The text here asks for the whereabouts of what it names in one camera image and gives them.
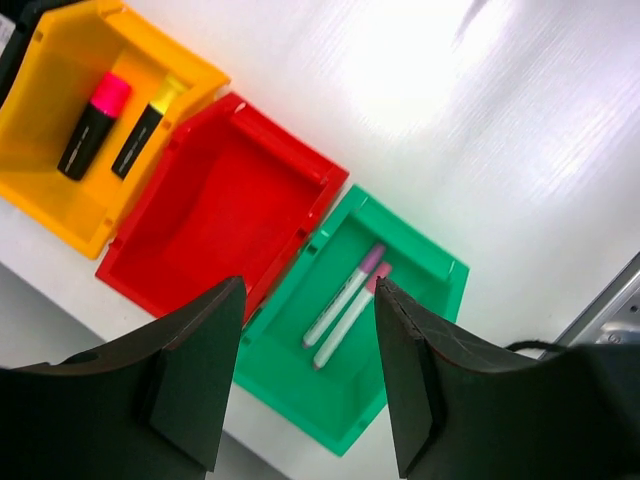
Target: paint marker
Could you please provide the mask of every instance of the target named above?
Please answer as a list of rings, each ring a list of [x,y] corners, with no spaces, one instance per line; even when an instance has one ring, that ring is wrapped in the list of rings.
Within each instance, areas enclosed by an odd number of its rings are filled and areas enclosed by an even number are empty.
[[[353,324],[356,323],[356,320],[358,320],[360,314],[364,311],[367,305],[369,305],[369,302],[373,300],[378,277],[386,277],[391,272],[391,269],[391,265],[387,262],[382,262],[380,266],[376,268],[376,271],[373,272],[373,275],[371,275],[371,278],[365,287],[360,290],[358,296],[353,299],[353,302],[351,302],[347,311],[344,312],[344,315],[336,324],[336,327],[324,341],[320,350],[316,353],[316,356],[313,357],[314,370],[320,370],[327,364],[331,355],[333,355],[333,352],[335,352],[340,346],[345,335],[349,332]]]
[[[144,109],[136,126],[131,130],[129,138],[124,142],[116,161],[113,162],[111,166],[113,173],[124,180],[129,170],[131,170],[133,162],[136,161],[160,120],[167,113],[171,102],[186,91],[187,86],[173,75],[169,74],[165,77],[155,97]]]
[[[71,134],[58,170],[71,180],[82,179],[130,94],[131,87],[120,77],[110,72],[102,77]]]
[[[331,326],[336,317],[340,314],[344,306],[351,300],[358,288],[364,283],[371,271],[378,264],[386,247],[381,243],[377,243],[371,249],[367,256],[362,259],[358,268],[356,268],[346,282],[342,284],[340,290],[333,296],[329,304],[322,311],[320,316],[311,325],[302,338],[302,347],[309,348],[315,345],[322,337],[327,328]]]

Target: pink marker cap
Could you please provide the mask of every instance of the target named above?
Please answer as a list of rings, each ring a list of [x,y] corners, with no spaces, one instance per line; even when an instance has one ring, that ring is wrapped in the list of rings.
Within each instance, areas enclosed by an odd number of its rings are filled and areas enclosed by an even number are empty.
[[[371,293],[376,293],[376,282],[378,281],[378,277],[385,278],[387,275],[391,273],[392,269],[393,267],[391,266],[390,263],[382,262],[380,266],[376,268],[376,271],[373,272],[373,275],[369,277],[369,280],[367,280],[367,284],[365,285],[365,288],[369,290]]]
[[[386,250],[387,247],[385,247],[381,243],[376,243],[371,251],[367,253],[367,256],[362,259],[362,262],[360,262],[360,266],[358,268],[364,273],[371,273],[371,270],[376,268],[376,265],[378,264]]]
[[[127,82],[113,73],[107,72],[100,80],[98,88],[93,92],[91,105],[105,115],[117,118],[127,103],[130,94],[131,86]]]

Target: black highlighter body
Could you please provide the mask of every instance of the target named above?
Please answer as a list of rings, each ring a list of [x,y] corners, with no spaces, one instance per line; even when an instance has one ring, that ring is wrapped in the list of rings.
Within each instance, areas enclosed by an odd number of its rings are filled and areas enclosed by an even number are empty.
[[[115,120],[91,103],[88,104],[71,134],[67,148],[58,163],[58,170],[71,180],[81,180],[109,135]]]
[[[118,177],[124,180],[133,166],[133,162],[136,160],[147,141],[151,137],[151,134],[156,129],[160,120],[162,120],[162,113],[158,112],[151,105],[147,105],[142,115],[138,119],[136,126],[131,130],[131,134],[124,143],[122,150],[118,154],[115,162],[111,166],[111,171]]]

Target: green bin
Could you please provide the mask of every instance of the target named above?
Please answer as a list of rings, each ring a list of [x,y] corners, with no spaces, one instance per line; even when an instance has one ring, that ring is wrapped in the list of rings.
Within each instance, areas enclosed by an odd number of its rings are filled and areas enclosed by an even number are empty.
[[[455,322],[469,269],[354,186],[253,316],[238,352],[235,382],[336,455],[349,449],[387,402],[374,304],[319,371],[312,359],[331,329],[307,350],[302,337],[376,242],[387,246],[389,278]]]

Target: bin compartment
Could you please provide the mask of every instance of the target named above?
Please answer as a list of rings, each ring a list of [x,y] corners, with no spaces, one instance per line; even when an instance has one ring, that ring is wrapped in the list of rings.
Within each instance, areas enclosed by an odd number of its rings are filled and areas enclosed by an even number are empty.
[[[346,178],[229,94],[175,132],[97,275],[157,316],[241,275],[248,318]]]
[[[302,338],[378,242],[387,246],[389,278],[455,321],[468,268],[354,186],[251,320],[238,354],[236,383],[337,455],[386,405],[374,302],[321,370],[312,360],[331,328],[309,349]]]
[[[57,164],[108,71],[131,85],[132,94],[85,177],[73,181]],[[111,165],[168,73],[188,90],[171,104],[123,181]],[[96,258],[135,203],[174,127],[211,103],[227,81],[118,0],[48,11],[0,110],[0,195]]]

